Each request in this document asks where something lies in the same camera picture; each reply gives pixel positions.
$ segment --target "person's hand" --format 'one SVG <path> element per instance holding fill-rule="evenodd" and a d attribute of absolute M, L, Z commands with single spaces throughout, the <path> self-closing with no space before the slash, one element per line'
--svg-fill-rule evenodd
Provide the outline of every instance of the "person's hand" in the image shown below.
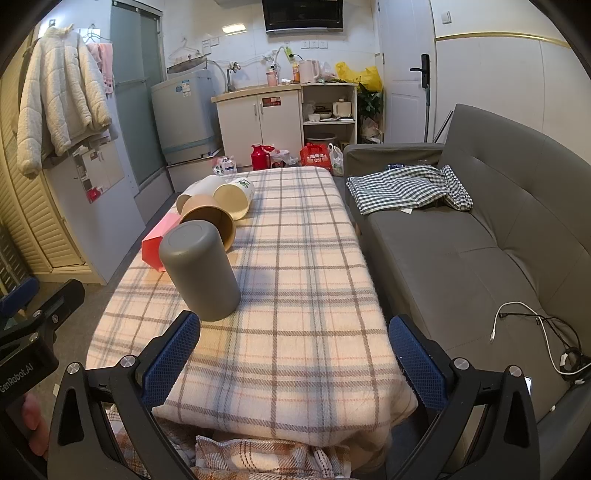
<path fill-rule="evenodd" d="M 25 396 L 25 403 L 22 405 L 22 421 L 25 426 L 33 431 L 29 440 L 31 451 L 47 460 L 47 449 L 49 448 L 49 427 L 41 415 L 41 407 L 35 396 L 28 393 Z"/>

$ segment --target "red paper bag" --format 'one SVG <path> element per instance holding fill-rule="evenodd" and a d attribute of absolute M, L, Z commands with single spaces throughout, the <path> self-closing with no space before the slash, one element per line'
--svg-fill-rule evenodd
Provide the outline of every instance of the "red paper bag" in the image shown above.
<path fill-rule="evenodd" d="M 142 260 L 146 262 L 150 267 L 159 272 L 164 272 L 166 269 L 160 261 L 160 255 L 158 249 L 160 243 L 169 231 L 179 225 L 181 222 L 181 216 L 177 212 L 168 212 L 164 215 L 164 218 L 159 221 L 158 225 L 146 235 L 146 238 L 142 240 Z"/>
<path fill-rule="evenodd" d="M 329 148 L 326 145 L 308 143 L 300 151 L 300 158 L 302 167 L 321 167 L 332 173 Z"/>

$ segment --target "beige paper cup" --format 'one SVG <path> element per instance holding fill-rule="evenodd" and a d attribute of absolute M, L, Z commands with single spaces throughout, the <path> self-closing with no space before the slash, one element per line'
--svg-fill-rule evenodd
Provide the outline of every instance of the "beige paper cup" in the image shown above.
<path fill-rule="evenodd" d="M 236 179 L 217 188 L 213 198 L 227 211 L 234 220 L 244 218 L 255 196 L 252 180 Z"/>
<path fill-rule="evenodd" d="M 217 188 L 225 184 L 226 182 L 217 175 L 210 175 L 209 177 L 205 177 L 204 179 L 193 183 L 193 185 L 182 192 L 177 198 L 178 214 L 183 214 L 184 204 L 189 201 L 189 198 L 194 197 L 195 195 L 209 195 L 210 197 L 213 197 Z"/>
<path fill-rule="evenodd" d="M 236 238 L 236 225 L 232 216 L 209 195 L 195 195 L 183 206 L 181 223 L 191 220 L 205 220 L 212 223 L 222 237 L 226 252 L 230 250 Z"/>

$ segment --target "glass door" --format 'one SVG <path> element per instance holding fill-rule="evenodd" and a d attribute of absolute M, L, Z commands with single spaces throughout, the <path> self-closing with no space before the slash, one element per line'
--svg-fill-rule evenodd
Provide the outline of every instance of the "glass door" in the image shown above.
<path fill-rule="evenodd" d="M 113 76 L 121 133 L 140 190 L 166 165 L 158 141 L 151 87 L 164 80 L 158 17 L 114 1 L 111 9 Z"/>

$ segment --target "microwave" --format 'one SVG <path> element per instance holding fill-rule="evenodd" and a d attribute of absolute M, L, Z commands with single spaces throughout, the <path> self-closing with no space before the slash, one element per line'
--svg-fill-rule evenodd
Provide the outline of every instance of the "microwave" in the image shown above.
<path fill-rule="evenodd" d="M 343 0 L 262 0 L 267 33 L 343 31 Z"/>

